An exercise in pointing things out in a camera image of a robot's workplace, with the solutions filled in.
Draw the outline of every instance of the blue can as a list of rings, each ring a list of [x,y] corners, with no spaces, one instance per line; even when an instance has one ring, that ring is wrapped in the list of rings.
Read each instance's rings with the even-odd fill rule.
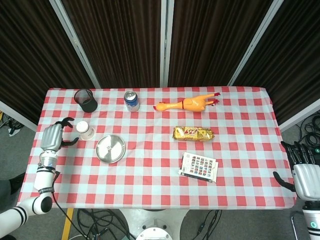
[[[130,112],[136,112],[140,108],[138,95],[134,91],[126,91],[124,101]]]

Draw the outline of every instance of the yellow packaging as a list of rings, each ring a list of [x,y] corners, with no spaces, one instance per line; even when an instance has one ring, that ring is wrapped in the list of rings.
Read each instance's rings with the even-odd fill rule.
[[[215,136],[210,128],[176,126],[173,129],[172,137],[179,141],[204,142],[211,140]]]

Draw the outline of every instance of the yellow tape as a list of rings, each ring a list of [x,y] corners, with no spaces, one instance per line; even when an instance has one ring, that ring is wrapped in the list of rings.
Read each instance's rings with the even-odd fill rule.
[[[73,208],[68,208],[66,211],[66,215],[72,220],[72,215],[74,214],[74,209]],[[63,228],[63,233],[62,233],[62,238],[61,240],[68,240],[69,237],[69,232],[70,232],[70,226],[71,222],[67,217],[65,217],[64,221],[64,228]]]

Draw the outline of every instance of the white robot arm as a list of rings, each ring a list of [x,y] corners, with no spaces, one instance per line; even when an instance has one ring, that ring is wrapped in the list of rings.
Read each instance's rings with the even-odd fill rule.
[[[296,192],[298,197],[305,201],[302,208],[307,229],[311,240],[320,240],[320,166],[316,164],[311,151],[304,144],[294,145],[281,142],[288,156],[294,185],[284,182],[277,172],[273,175],[277,182]],[[295,238],[298,239],[293,224]]]
[[[73,141],[62,139],[63,128],[65,126],[72,128],[69,121],[73,120],[71,117],[66,117],[44,130],[41,141],[44,152],[40,154],[34,181],[34,188],[39,192],[39,196],[27,198],[20,205],[0,214],[0,238],[25,224],[29,216],[46,214],[51,210],[53,183],[60,174],[56,171],[57,151],[61,147],[74,145],[79,139],[78,137]]]

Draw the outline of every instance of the round metal plate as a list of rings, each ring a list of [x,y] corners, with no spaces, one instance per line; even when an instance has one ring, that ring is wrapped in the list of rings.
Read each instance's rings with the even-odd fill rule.
[[[95,152],[101,161],[112,164],[124,156],[126,145],[119,136],[107,135],[97,143]]]

